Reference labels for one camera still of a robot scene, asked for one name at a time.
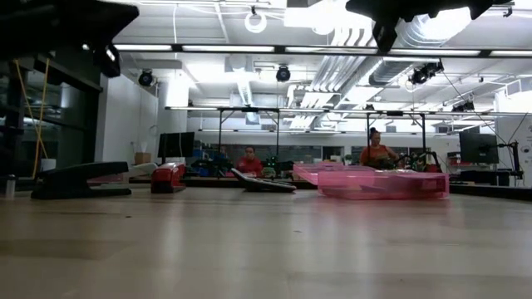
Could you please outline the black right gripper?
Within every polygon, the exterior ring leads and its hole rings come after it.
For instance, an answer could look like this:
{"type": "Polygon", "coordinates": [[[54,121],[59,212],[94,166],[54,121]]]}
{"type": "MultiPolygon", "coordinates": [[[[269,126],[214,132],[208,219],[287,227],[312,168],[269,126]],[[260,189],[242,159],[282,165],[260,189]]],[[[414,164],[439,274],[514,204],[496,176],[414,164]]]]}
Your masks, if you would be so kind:
{"type": "Polygon", "coordinates": [[[473,20],[473,5],[470,0],[348,0],[345,8],[375,21],[373,34],[380,52],[391,50],[397,38],[395,27],[400,19],[411,22],[417,15],[436,17],[442,10],[468,7],[473,20]]]}

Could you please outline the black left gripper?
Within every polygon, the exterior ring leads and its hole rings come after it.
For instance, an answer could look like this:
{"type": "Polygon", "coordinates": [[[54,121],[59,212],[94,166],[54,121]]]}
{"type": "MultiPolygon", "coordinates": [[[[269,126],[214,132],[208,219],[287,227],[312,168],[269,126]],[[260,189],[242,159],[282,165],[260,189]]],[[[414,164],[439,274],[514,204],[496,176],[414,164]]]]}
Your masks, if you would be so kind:
{"type": "Polygon", "coordinates": [[[112,40],[139,16],[136,5],[124,2],[25,2],[24,51],[78,47],[92,53],[102,74],[118,77],[120,54],[112,40]]]}

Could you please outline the pink translucent plastic case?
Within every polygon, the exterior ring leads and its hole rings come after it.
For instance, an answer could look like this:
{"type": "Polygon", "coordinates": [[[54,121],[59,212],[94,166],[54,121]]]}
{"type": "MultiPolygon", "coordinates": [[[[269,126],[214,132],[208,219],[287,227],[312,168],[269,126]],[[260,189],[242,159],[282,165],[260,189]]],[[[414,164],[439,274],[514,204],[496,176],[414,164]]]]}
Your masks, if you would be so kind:
{"type": "Polygon", "coordinates": [[[450,192],[445,173],[413,170],[377,170],[339,163],[296,164],[293,173],[338,199],[442,199],[450,192]]]}

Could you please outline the long LED light bar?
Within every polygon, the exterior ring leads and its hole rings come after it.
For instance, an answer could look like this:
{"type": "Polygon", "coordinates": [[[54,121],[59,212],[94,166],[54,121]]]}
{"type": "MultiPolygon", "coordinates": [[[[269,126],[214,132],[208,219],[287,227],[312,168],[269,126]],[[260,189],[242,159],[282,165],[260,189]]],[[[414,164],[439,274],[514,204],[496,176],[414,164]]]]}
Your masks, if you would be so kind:
{"type": "Polygon", "coordinates": [[[526,59],[532,58],[530,49],[461,49],[461,48],[392,48],[388,52],[376,47],[333,46],[280,46],[280,45],[233,45],[233,44],[116,44],[123,52],[168,52],[168,53],[218,53],[218,54],[274,54],[315,56],[389,56],[480,59],[526,59]]]}

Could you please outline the black computer monitor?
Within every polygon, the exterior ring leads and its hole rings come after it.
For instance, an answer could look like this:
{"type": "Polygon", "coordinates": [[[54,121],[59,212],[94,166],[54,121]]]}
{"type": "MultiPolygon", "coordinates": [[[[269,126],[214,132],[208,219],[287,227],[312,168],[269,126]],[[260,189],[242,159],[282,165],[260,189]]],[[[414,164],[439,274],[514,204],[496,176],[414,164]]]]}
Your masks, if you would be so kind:
{"type": "Polygon", "coordinates": [[[164,133],[159,139],[159,158],[188,158],[193,156],[195,133],[164,133]]]}
{"type": "Polygon", "coordinates": [[[495,135],[460,132],[461,160],[473,164],[498,164],[498,143],[495,135]]]}

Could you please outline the person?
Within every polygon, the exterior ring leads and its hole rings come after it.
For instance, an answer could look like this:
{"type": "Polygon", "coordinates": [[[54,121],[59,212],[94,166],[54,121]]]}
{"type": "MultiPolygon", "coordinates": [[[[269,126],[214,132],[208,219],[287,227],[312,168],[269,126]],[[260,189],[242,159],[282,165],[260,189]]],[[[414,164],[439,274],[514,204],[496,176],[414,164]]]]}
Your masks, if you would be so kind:
{"type": "Polygon", "coordinates": [[[399,155],[381,143],[381,133],[374,127],[369,130],[370,144],[360,154],[360,164],[374,169],[394,169],[399,155]]]}
{"type": "Polygon", "coordinates": [[[253,146],[247,146],[244,149],[244,157],[239,160],[236,169],[240,173],[249,174],[256,178],[262,176],[262,162],[255,154],[255,148],[253,146]]]}

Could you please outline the grey white stapler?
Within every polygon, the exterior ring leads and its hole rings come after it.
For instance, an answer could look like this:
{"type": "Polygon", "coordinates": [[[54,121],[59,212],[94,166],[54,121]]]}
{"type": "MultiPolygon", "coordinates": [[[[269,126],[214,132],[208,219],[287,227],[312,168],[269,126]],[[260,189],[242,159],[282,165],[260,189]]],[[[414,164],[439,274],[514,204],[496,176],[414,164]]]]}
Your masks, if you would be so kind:
{"type": "Polygon", "coordinates": [[[144,163],[132,165],[125,173],[122,174],[124,179],[129,180],[130,178],[140,177],[140,176],[151,176],[153,172],[158,168],[156,163],[144,163]]]}

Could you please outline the black stapler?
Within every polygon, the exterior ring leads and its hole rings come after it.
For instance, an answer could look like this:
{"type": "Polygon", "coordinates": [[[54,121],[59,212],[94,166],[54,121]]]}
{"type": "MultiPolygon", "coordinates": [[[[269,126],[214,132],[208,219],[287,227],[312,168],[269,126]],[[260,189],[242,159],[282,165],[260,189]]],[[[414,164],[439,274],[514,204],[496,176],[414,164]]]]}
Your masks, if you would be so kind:
{"type": "Polygon", "coordinates": [[[130,189],[92,189],[89,179],[128,171],[126,162],[94,162],[79,164],[63,169],[41,172],[37,177],[42,180],[31,193],[32,199],[88,199],[131,195],[130,189]]]}

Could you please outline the red stapler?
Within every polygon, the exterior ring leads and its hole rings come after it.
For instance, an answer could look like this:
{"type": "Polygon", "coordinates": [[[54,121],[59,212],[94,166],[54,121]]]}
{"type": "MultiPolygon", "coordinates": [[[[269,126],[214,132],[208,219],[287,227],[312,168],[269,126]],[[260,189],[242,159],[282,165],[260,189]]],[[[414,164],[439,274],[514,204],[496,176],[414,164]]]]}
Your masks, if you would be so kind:
{"type": "Polygon", "coordinates": [[[181,182],[185,166],[180,163],[166,163],[159,166],[151,175],[150,191],[153,194],[173,194],[182,191],[186,185],[181,182]]]}

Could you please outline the grey desk calculator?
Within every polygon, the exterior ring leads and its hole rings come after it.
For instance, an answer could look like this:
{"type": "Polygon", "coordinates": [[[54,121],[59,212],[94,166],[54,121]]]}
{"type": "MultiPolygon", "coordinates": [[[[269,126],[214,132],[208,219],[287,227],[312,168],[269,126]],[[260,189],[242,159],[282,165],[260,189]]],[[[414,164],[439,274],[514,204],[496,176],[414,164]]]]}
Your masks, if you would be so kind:
{"type": "Polygon", "coordinates": [[[234,177],[249,192],[272,192],[272,193],[292,193],[297,187],[284,182],[271,181],[266,179],[257,179],[239,172],[237,169],[231,169],[234,177]]]}

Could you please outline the black workstation frame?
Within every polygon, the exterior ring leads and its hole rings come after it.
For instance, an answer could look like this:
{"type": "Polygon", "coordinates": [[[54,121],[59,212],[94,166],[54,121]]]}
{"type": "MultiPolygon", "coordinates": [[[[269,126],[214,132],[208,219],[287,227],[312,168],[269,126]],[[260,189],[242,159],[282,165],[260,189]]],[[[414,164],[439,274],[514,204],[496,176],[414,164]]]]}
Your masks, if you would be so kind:
{"type": "Polygon", "coordinates": [[[221,147],[221,135],[222,135],[222,124],[225,122],[225,119],[222,119],[223,118],[223,113],[225,111],[230,111],[231,112],[231,115],[235,112],[235,111],[239,111],[239,112],[243,112],[243,113],[260,113],[260,112],[263,112],[265,113],[266,115],[269,115],[271,116],[269,113],[271,112],[272,114],[275,113],[277,115],[277,118],[276,119],[272,119],[274,124],[276,125],[276,130],[273,131],[273,130],[270,130],[269,132],[270,133],[275,133],[276,134],[276,156],[278,157],[279,155],[279,134],[280,134],[280,130],[279,130],[279,121],[280,121],[280,109],[279,108],[268,108],[268,107],[252,107],[252,106],[242,106],[242,107],[218,107],[218,108],[215,108],[215,110],[217,110],[219,112],[219,147],[221,147]]]}
{"type": "Polygon", "coordinates": [[[388,117],[403,117],[409,116],[418,126],[421,127],[422,138],[422,150],[426,151],[426,113],[415,111],[402,111],[402,110],[367,110],[366,126],[367,126],[367,147],[371,146],[371,124],[370,117],[372,115],[388,116],[388,117]]]}

